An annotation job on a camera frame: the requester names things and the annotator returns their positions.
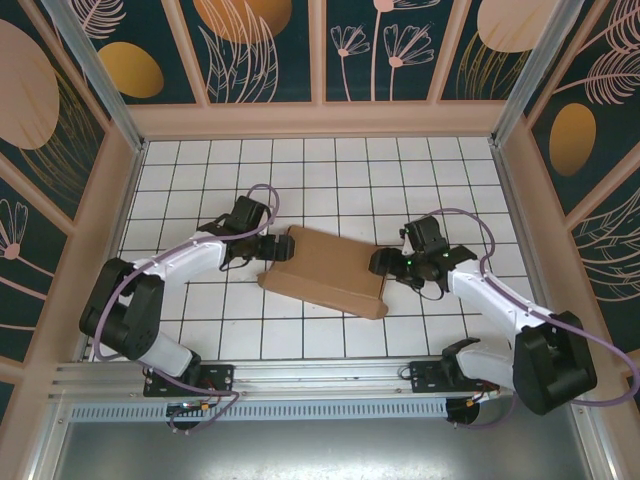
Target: dark teal wallpaper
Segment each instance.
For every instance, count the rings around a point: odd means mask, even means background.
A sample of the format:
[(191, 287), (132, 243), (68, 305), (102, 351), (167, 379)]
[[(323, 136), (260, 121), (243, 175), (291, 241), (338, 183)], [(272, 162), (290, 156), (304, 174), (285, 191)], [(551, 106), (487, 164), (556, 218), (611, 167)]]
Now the dark teal wallpaper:
[(9, 401), (11, 400), (11, 394), (13, 393), (13, 384), (0, 382), (0, 425), (4, 419), (4, 414), (9, 407)]
[(0, 5), (0, 153), (74, 218), (104, 131), (16, 0)]
[(580, 14), (576, 18), (576, 21), (573, 23), (571, 29), (569, 30), (569, 33), (567, 33), (567, 36), (565, 37), (564, 42), (562, 42), (562, 46), (560, 47), (560, 50), (558, 50), (558, 53), (555, 59), (553, 60), (553, 62), (551, 62), (551, 65), (547, 69), (547, 72), (544, 78), (540, 81), (538, 88), (536, 88), (535, 92), (533, 92), (533, 95), (529, 99), (529, 103), (527, 103), (527, 106), (524, 108), (524, 114), (526, 116), (529, 116), (531, 109), (535, 106), (536, 102), (538, 101), (538, 98), (540, 98), (540, 94), (542, 93), (542, 90), (544, 90), (544, 88), (547, 86), (547, 80), (549, 80), (549, 77), (555, 71), (556, 67), (558, 66), (558, 63), (560, 63), (560, 60), (566, 53), (567, 48), (569, 48), (569, 45), (573, 41), (573, 37), (575, 37), (576, 33), (580, 29), (580, 25), (582, 25), (582, 22), (584, 22), (584, 19), (589, 13), (589, 10), (591, 10), (591, 7), (593, 6), (594, 2), (595, 0), (584, 0), (584, 3), (582, 4), (582, 8), (580, 9)]
[(66, 241), (0, 179), (0, 356), (24, 360)]
[(450, 13), (439, 0), (328, 0), (327, 101), (426, 100)]
[(211, 103), (311, 101), (307, 0), (180, 0)]
[(609, 2), (532, 127), (569, 213), (640, 142), (640, 5)]
[(553, 2), (473, 0), (442, 100), (506, 100)]
[(574, 230), (573, 238), (615, 346), (640, 348), (640, 170)]

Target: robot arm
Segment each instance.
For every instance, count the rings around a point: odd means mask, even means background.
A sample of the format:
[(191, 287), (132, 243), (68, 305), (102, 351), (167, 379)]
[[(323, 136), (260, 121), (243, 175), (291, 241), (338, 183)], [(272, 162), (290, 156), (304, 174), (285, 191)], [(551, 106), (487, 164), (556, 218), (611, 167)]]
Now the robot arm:
[(539, 415), (596, 386), (586, 339), (556, 329), (532, 312), (582, 328), (575, 315), (555, 315), (518, 295), (491, 273), (483, 275), (476, 255), (463, 246), (450, 248), (433, 217), (406, 224), (401, 236), (405, 239), (402, 251), (385, 248), (372, 256), (369, 269), (373, 273), (394, 275), (413, 289), (422, 288), (425, 281), (437, 282), (443, 292), (468, 302), (495, 323), (509, 342), (507, 348), (468, 338), (444, 349), (442, 368), (452, 383), (461, 378), (495, 383), (516, 391)]
[(129, 360), (139, 360), (195, 386), (200, 376), (200, 357), (159, 331), (164, 287), (185, 283), (209, 269), (223, 269), (235, 258), (242, 258), (245, 263), (251, 259), (290, 259), (295, 243), (287, 235), (257, 234), (224, 240), (255, 230), (270, 215), (266, 205), (242, 196), (231, 214), (200, 226), (187, 240), (192, 244), (188, 248), (132, 263), (119, 258), (107, 261), (80, 319), (80, 330), (95, 336), (100, 316), (116, 287), (126, 276), (153, 262), (122, 292), (121, 297), (129, 299), (128, 305), (122, 298), (114, 305), (100, 342)]

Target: white tile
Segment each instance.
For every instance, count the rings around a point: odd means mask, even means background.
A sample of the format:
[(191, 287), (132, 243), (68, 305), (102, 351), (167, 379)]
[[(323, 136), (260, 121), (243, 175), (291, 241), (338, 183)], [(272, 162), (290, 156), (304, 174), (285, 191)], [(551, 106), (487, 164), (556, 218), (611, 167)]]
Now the white tile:
[(508, 212), (507, 202), (502, 193), (502, 187), (471, 187), (473, 199), (478, 213)]
[(180, 329), (182, 322), (160, 322), (160, 331), (171, 340), (180, 343)]
[(223, 213), (230, 213), (235, 197), (235, 190), (205, 190), (202, 193), (200, 218), (218, 218)]
[(338, 161), (358, 161), (367, 159), (367, 145), (364, 138), (336, 138)]
[(304, 214), (337, 215), (338, 192), (335, 188), (311, 188), (304, 192)]
[(504, 284), (522, 295), (527, 300), (534, 301), (531, 283), (527, 277), (504, 277), (500, 279)]
[(169, 190), (173, 178), (173, 168), (165, 166), (148, 166), (142, 169), (138, 191)]
[(280, 210), (278, 215), (283, 217), (302, 216), (302, 189), (278, 190), (280, 195)]
[(305, 163), (304, 186), (309, 187), (334, 187), (336, 186), (335, 163)]
[(484, 315), (465, 315), (464, 323), (469, 337), (479, 338), (482, 344), (494, 348), (496, 353), (506, 353), (511, 350), (506, 333)]
[(435, 282), (427, 282), (420, 291), (426, 298), (422, 299), (422, 309), (425, 316), (428, 315), (459, 315), (462, 313), (460, 300), (453, 293), (446, 293), (440, 300), (427, 300), (427, 298), (439, 298), (440, 287)]
[(178, 163), (207, 163), (209, 161), (209, 140), (190, 140), (180, 142)]
[(206, 165), (177, 165), (171, 190), (202, 190)]
[(126, 250), (156, 250), (160, 239), (162, 220), (131, 220), (123, 248)]
[(470, 187), (439, 187), (438, 192), (442, 208), (461, 208), (471, 213), (475, 211)]
[(307, 138), (304, 141), (305, 162), (334, 162), (336, 149), (333, 138)]
[(373, 217), (376, 225), (376, 240), (378, 245), (402, 245), (400, 230), (409, 221), (406, 215), (376, 215)]
[(229, 283), (224, 318), (262, 318), (264, 290), (257, 283)]
[(411, 290), (408, 285), (403, 285), (393, 280), (388, 281), (384, 287), (382, 300), (384, 300), (384, 303), (389, 307), (387, 316), (422, 316), (420, 295)]
[(200, 191), (172, 191), (167, 204), (167, 218), (198, 218), (202, 190)]
[(271, 167), (271, 186), (302, 188), (302, 163), (276, 163)]
[(220, 360), (260, 358), (262, 320), (225, 321), (222, 325)]
[(401, 215), (407, 213), (407, 203), (403, 188), (372, 188), (373, 211), (376, 215)]
[(238, 184), (238, 167), (235, 164), (209, 164), (207, 168), (207, 179), (204, 188), (229, 188), (235, 189)]
[(338, 217), (304, 217), (304, 226), (331, 235), (338, 235)]
[(238, 163), (241, 143), (240, 140), (213, 140), (209, 163)]
[(462, 158), (458, 139), (455, 137), (430, 137), (429, 148), (434, 160), (459, 160)]
[(490, 160), (493, 158), (485, 137), (460, 137), (460, 148), (465, 160)]
[(367, 162), (343, 162), (337, 164), (339, 187), (368, 187)]
[(302, 318), (302, 300), (265, 291), (264, 318)]
[(274, 162), (302, 162), (304, 143), (301, 138), (287, 138), (273, 141)]
[(442, 185), (468, 185), (467, 171), (464, 169), (464, 162), (433, 162), (436, 171), (436, 183)]
[(340, 236), (375, 243), (373, 217), (340, 217)]
[(178, 158), (180, 142), (151, 142), (145, 165), (174, 165)]
[(305, 318), (304, 357), (344, 357), (342, 318)]
[(373, 187), (402, 187), (400, 162), (371, 162), (369, 175)]
[(271, 164), (240, 164), (238, 172), (238, 188), (251, 188), (257, 183), (271, 182)]
[(347, 357), (384, 357), (384, 324), (382, 320), (345, 318)]
[(491, 257), (491, 267), (497, 276), (527, 274), (520, 248), (513, 243), (496, 245), (496, 253)]
[(342, 312), (333, 308), (322, 307), (315, 303), (302, 302), (305, 318), (342, 317)]
[(200, 355), (205, 362), (217, 360), (221, 327), (220, 321), (183, 322), (180, 343)]
[(185, 320), (218, 320), (222, 318), (225, 286), (220, 283), (191, 283), (187, 290)]
[(273, 140), (243, 140), (241, 163), (270, 163)]
[(302, 319), (265, 320), (262, 358), (302, 358)]
[(430, 160), (421, 162), (403, 161), (400, 162), (400, 166), (402, 167), (402, 178), (405, 186), (436, 184), (436, 179), (433, 175), (433, 164)]
[(425, 317), (430, 355), (442, 355), (442, 350), (467, 338), (461, 315)]
[(398, 138), (398, 148), (402, 160), (429, 160), (429, 145), (425, 137)]
[(369, 160), (398, 160), (398, 143), (395, 138), (367, 138)]
[(160, 320), (182, 320), (187, 284), (165, 285)]
[[(241, 258), (234, 259), (231, 266), (242, 264), (244, 260)], [(229, 270), (229, 282), (257, 282), (258, 275), (266, 271), (267, 264), (264, 260), (251, 260), (242, 268), (233, 268)]]
[(471, 185), (500, 185), (498, 171), (493, 160), (465, 162)]
[(163, 218), (169, 192), (138, 192), (131, 210), (131, 218)]
[(409, 213), (424, 215), (440, 208), (440, 197), (436, 187), (407, 187)]
[(198, 228), (198, 220), (195, 218), (165, 220), (160, 236), (160, 250), (185, 242), (196, 232), (196, 228)]
[(466, 215), (445, 215), (444, 223), (447, 227), (447, 238), (451, 245), (483, 243), (480, 226), (472, 218)]
[(422, 315), (385, 318), (389, 356), (428, 355)]
[(371, 192), (368, 188), (339, 188), (338, 211), (340, 215), (371, 215)]
[[(516, 233), (508, 213), (484, 213), (478, 215), (487, 224), (497, 243), (516, 242)], [(489, 236), (483, 232), (485, 240), (489, 243)]]
[(275, 221), (269, 225), (269, 234), (284, 235), (293, 225), (303, 226), (302, 217), (277, 217)]

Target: cardboard box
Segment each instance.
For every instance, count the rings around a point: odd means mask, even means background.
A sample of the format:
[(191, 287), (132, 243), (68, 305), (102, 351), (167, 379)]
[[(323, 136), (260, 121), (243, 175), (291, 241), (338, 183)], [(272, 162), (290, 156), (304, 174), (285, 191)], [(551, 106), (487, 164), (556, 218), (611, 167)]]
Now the cardboard box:
[(258, 275), (262, 288), (371, 320), (387, 314), (385, 279), (369, 272), (380, 247), (298, 226), (288, 234), (296, 241), (295, 254)]

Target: floral wallpaper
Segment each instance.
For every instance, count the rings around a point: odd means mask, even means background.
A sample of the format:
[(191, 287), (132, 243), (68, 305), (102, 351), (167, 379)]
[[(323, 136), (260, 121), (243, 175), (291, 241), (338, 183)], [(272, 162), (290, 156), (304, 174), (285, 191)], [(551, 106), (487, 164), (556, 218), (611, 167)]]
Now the floral wallpaper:
[(426, 100), (451, 2), (327, 1), (326, 100)]
[(532, 133), (565, 213), (640, 142), (640, 2), (612, 0)]
[(66, 241), (0, 179), (0, 356), (24, 360)]

